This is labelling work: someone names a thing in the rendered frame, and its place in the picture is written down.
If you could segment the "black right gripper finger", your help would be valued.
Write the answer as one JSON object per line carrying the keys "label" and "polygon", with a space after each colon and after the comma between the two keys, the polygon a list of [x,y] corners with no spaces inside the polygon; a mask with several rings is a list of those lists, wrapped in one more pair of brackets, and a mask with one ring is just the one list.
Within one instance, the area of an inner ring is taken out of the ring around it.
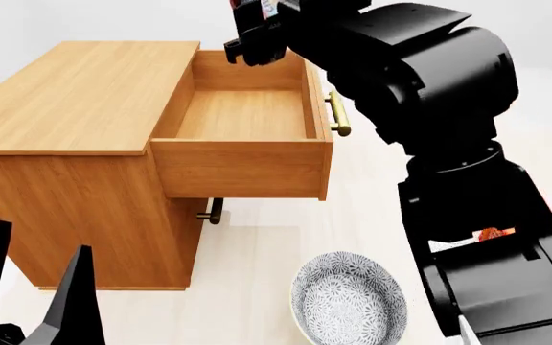
{"label": "black right gripper finger", "polygon": [[282,19],[294,19],[301,15],[303,0],[278,0],[277,12]]}
{"label": "black right gripper finger", "polygon": [[234,0],[234,17],[236,22],[262,22],[261,0]]}

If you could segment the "chocolate pudding box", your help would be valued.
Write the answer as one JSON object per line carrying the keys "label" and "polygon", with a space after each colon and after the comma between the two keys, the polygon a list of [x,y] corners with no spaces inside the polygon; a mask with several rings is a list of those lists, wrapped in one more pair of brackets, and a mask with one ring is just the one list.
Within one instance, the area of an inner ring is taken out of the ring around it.
{"label": "chocolate pudding box", "polygon": [[280,4],[291,5],[293,8],[298,10],[301,2],[301,0],[229,0],[229,3],[231,7],[235,9],[241,5],[246,5],[253,1],[258,1],[261,5],[264,18],[275,16],[278,13],[277,7]]}

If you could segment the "open wooden drawer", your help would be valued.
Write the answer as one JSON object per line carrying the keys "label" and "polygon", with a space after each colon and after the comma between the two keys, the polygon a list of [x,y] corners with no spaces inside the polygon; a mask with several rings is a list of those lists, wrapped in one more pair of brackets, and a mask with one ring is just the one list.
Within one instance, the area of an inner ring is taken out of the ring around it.
{"label": "open wooden drawer", "polygon": [[197,51],[150,139],[168,197],[325,200],[334,139],[316,69]]}

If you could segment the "wooden cabinet body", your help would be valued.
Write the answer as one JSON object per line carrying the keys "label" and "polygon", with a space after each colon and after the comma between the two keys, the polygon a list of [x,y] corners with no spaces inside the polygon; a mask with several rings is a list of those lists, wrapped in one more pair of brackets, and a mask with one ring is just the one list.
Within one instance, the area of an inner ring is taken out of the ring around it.
{"label": "wooden cabinet body", "polygon": [[86,244],[100,289],[187,289],[209,197],[199,143],[175,135],[205,57],[225,62],[197,42],[61,42],[0,84],[0,220],[32,284]]}

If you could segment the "grey floral patterned bowl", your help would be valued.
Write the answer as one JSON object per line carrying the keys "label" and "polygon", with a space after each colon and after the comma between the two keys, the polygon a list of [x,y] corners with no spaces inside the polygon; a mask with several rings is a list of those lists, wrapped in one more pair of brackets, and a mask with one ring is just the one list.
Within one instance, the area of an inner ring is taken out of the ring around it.
{"label": "grey floral patterned bowl", "polygon": [[407,326],[398,282],[353,252],[327,252],[303,264],[291,282],[289,306],[311,345],[397,345]]}

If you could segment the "orange red packet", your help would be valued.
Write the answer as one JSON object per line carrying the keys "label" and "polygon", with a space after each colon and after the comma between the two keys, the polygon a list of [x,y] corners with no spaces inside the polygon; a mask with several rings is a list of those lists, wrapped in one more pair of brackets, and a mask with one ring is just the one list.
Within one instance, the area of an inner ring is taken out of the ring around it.
{"label": "orange red packet", "polygon": [[488,229],[482,229],[480,231],[473,232],[472,234],[477,241],[483,242],[494,238],[500,238],[503,236],[512,235],[515,232],[516,232],[516,229],[514,228],[504,229],[504,230],[499,230],[496,228],[488,228]]}

